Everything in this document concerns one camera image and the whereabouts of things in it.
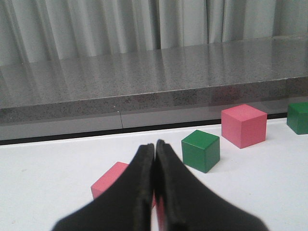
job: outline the wooden block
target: wooden block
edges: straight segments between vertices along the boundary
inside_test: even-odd
[[[247,104],[221,111],[221,134],[239,148],[265,141],[267,114]]]
[[[106,191],[124,172],[128,164],[116,162],[102,177],[100,177],[92,186],[91,191],[93,199],[99,197]]]
[[[297,134],[308,134],[308,102],[288,106],[287,125]]]
[[[219,137],[196,130],[181,142],[183,162],[204,173],[220,160]]]

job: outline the black strip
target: black strip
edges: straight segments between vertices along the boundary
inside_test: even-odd
[[[285,117],[287,117],[287,113],[268,115],[268,119],[277,119],[277,118],[285,118]],[[54,135],[54,136],[42,136],[42,137],[31,137],[31,138],[22,138],[22,139],[14,139],[14,140],[4,140],[4,141],[0,141],[0,145],[31,143],[31,142],[40,142],[40,141],[66,140],[66,139],[81,138],[81,137],[104,136],[104,135],[131,133],[131,132],[138,132],[138,131],[163,130],[163,129],[170,129],[170,128],[187,128],[187,127],[195,127],[195,126],[220,124],[220,123],[221,123],[221,119],[213,119],[213,120],[203,120],[203,121],[176,123],[176,124],[153,125],[153,126],[145,126],[145,127],[137,127],[137,128],[90,131],[90,132],[62,134],[62,135]]]

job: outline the speckled stone surface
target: speckled stone surface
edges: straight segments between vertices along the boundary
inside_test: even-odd
[[[303,96],[308,34],[2,66],[0,126]]]

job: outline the pink block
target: pink block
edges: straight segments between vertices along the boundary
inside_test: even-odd
[[[239,148],[260,143],[266,136],[267,114],[247,104],[221,111],[221,134]]]
[[[99,178],[91,186],[93,199],[106,191],[119,178],[119,176],[121,176],[127,166],[128,164],[116,162],[101,178]]]

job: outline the gray countertop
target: gray countertop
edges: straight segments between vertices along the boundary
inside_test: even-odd
[[[0,126],[307,96],[308,34],[260,38],[2,66]]]

